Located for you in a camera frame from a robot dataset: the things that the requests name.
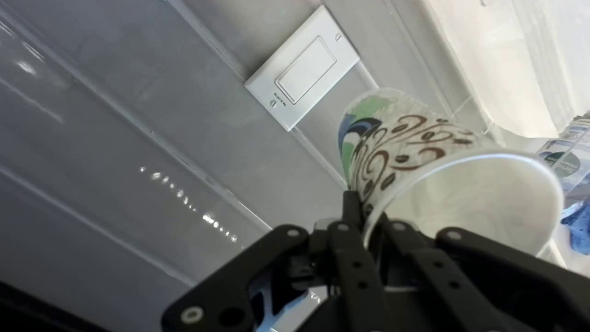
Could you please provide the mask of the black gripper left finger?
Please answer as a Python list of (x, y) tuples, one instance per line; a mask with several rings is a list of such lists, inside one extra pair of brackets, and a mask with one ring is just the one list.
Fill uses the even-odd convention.
[(314, 286), (334, 281), (336, 235), (336, 225), (277, 227), (174, 301), (163, 332), (270, 332)]

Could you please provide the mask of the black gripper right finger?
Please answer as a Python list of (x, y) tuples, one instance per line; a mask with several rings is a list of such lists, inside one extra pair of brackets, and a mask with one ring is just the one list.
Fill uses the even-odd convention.
[(425, 332), (590, 332), (590, 279), (460, 227), (375, 231), (391, 303)]

